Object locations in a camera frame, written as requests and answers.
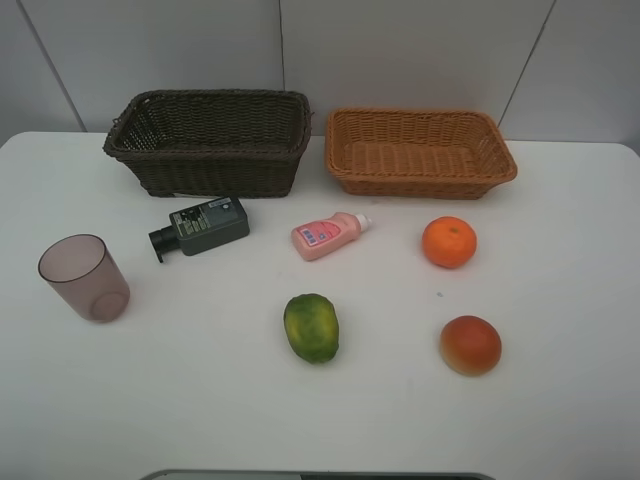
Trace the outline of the green papaya fruit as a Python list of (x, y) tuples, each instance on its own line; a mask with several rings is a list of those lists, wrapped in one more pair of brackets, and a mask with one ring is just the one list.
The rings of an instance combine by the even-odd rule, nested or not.
[(283, 314), (285, 334), (293, 352), (310, 364), (331, 361), (339, 349), (339, 321), (333, 303), (316, 294), (293, 297)]

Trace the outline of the dark brown wicker basket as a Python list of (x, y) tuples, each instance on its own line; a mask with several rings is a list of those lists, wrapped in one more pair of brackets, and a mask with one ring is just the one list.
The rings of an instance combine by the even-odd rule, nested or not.
[(307, 97), (295, 91), (152, 90), (114, 120), (103, 150), (154, 197), (281, 198), (311, 118)]

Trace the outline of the orange tangerine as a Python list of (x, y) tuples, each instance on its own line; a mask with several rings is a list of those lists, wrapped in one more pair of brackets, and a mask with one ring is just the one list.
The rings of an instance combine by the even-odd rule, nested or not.
[(422, 250), (433, 264), (456, 269), (476, 253), (475, 230), (464, 220), (443, 216), (431, 221), (422, 234)]

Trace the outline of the orange wicker basket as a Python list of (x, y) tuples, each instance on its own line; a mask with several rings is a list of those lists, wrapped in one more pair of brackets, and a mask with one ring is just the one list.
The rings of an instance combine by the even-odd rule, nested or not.
[(517, 176), (495, 122), (466, 110), (336, 109), (324, 158), (343, 191), (360, 196), (475, 200)]

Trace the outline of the dark green pump bottle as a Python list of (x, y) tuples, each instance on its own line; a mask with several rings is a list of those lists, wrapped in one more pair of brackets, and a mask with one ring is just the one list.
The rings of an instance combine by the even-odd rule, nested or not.
[(149, 233), (156, 257), (181, 251), (194, 256), (249, 235), (246, 211), (236, 197), (220, 197), (175, 211), (167, 227)]

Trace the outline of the pink lotion bottle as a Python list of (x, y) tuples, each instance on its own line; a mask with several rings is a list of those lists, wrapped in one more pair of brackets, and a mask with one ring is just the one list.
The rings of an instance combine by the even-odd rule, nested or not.
[(294, 228), (291, 240), (305, 261), (313, 261), (357, 240), (371, 225), (366, 215), (337, 212), (327, 219)]

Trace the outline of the translucent purple plastic cup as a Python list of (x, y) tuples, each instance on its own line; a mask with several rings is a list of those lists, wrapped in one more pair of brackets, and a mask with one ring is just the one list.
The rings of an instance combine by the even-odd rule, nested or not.
[(38, 273), (82, 318), (95, 323), (118, 319), (130, 288), (105, 242), (77, 234), (51, 245), (40, 257)]

